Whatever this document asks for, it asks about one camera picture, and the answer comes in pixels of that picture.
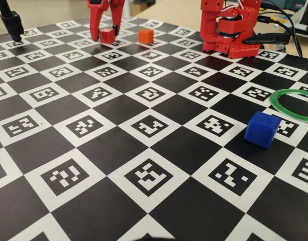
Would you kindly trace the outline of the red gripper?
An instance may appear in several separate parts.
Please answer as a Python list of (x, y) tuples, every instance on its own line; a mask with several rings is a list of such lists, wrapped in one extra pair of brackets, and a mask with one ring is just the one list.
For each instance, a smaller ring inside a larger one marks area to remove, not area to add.
[(99, 39), (99, 24), (103, 12), (109, 6), (112, 12), (113, 29), (117, 36), (120, 31), (121, 19), (125, 0), (89, 0), (90, 23), (89, 29), (92, 39), (96, 42)]

